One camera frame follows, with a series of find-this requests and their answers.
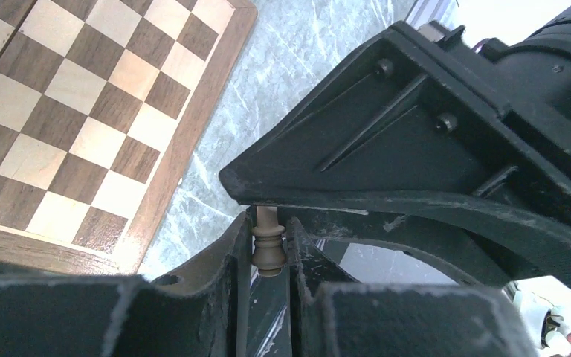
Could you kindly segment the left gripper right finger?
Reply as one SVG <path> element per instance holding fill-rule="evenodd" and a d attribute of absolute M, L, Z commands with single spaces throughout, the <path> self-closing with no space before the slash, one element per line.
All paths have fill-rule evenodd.
<path fill-rule="evenodd" d="M 361 283 L 286 226 L 294 356 L 535 356 L 519 313 L 485 286 Z"/>

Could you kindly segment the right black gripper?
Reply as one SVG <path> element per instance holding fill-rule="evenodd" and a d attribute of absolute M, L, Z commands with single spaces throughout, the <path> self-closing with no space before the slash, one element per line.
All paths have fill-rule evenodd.
<path fill-rule="evenodd" d="M 571 6 L 516 45 L 397 22 L 219 174 L 310 234 L 405 251 L 463 283 L 571 288 Z"/>

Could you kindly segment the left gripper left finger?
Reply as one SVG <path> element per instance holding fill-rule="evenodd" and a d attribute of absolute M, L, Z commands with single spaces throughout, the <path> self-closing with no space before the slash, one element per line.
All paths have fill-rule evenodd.
<path fill-rule="evenodd" d="M 244 212 L 153 281 L 0 262 L 0 356 L 244 356 L 250 253 Z"/>

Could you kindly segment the light queen chess piece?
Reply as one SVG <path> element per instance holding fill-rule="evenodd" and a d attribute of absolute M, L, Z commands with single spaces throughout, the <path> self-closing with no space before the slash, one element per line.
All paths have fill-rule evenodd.
<path fill-rule="evenodd" d="M 287 263 L 283 248 L 286 228 L 278 222 L 274 207 L 257 206 L 256 214 L 257 224 L 251 230 L 255 238 L 251 262 L 262 277 L 275 277 Z"/>

